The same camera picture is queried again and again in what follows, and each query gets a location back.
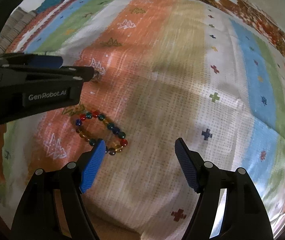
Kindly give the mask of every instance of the beaded bracelet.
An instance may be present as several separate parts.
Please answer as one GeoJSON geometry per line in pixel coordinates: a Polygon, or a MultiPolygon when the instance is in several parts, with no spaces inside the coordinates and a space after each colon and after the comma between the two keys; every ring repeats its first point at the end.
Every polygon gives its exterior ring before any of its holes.
{"type": "Polygon", "coordinates": [[[86,119],[92,119],[92,118],[98,118],[99,121],[102,121],[106,126],[108,130],[111,130],[114,135],[116,135],[119,138],[120,144],[116,145],[114,148],[108,148],[106,147],[106,153],[109,153],[110,155],[115,155],[116,152],[121,152],[123,147],[126,147],[128,144],[128,141],[125,139],[126,134],[121,131],[118,127],[115,126],[115,124],[104,114],[99,113],[98,111],[87,112],[86,114],[81,114],[79,116],[79,119],[76,120],[75,124],[77,126],[76,132],[79,134],[81,138],[84,138],[85,141],[89,142],[91,146],[94,146],[97,142],[95,138],[82,126],[82,121],[86,119]]]}

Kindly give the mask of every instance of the red bead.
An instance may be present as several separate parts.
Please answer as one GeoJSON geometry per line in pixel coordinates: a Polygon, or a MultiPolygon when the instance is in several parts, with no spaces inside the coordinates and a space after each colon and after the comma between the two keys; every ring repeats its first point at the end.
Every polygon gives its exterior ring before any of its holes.
{"type": "Polygon", "coordinates": [[[121,139],[120,140],[120,145],[121,146],[125,147],[125,146],[127,146],[127,144],[128,144],[128,141],[126,139],[121,139]]]}
{"type": "Polygon", "coordinates": [[[82,120],[82,121],[86,120],[86,115],[85,114],[81,114],[79,117],[80,117],[80,120],[82,120]]]}
{"type": "Polygon", "coordinates": [[[92,116],[93,116],[94,118],[97,118],[98,115],[99,115],[99,112],[98,112],[98,111],[93,111],[93,112],[92,112],[92,116]]]}

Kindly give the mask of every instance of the textured grip pad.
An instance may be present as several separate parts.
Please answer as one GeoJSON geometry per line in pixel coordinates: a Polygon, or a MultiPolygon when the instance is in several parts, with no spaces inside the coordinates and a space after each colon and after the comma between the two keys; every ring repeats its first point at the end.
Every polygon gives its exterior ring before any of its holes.
{"type": "Polygon", "coordinates": [[[91,188],[102,160],[106,155],[105,142],[100,140],[97,143],[98,145],[96,146],[95,151],[81,173],[81,184],[79,186],[81,193],[85,193],[87,189],[91,188]]]}
{"type": "Polygon", "coordinates": [[[179,164],[183,170],[188,185],[196,192],[200,185],[197,178],[196,168],[193,165],[192,160],[188,156],[187,150],[188,149],[185,149],[179,139],[175,141],[175,153],[179,164]]]}

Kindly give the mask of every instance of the yellow star print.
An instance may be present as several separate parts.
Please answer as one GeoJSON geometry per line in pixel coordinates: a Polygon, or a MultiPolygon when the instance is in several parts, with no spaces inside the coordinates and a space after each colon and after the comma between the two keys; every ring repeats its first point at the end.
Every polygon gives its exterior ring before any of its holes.
{"type": "Polygon", "coordinates": [[[71,34],[71,33],[73,33],[75,30],[74,29],[68,29],[68,30],[66,30],[65,31],[65,35],[69,35],[69,34],[71,34]]]}

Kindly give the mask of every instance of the green cross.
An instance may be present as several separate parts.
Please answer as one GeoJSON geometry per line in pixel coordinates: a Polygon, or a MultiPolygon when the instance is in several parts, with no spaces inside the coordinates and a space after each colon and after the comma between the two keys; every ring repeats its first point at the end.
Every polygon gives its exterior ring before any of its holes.
{"type": "Polygon", "coordinates": [[[218,93],[217,92],[215,92],[214,94],[210,94],[210,98],[211,98],[211,101],[212,102],[214,102],[215,103],[215,101],[217,100],[217,101],[219,101],[220,100],[220,97],[218,97],[217,96],[218,95],[218,93]]]}

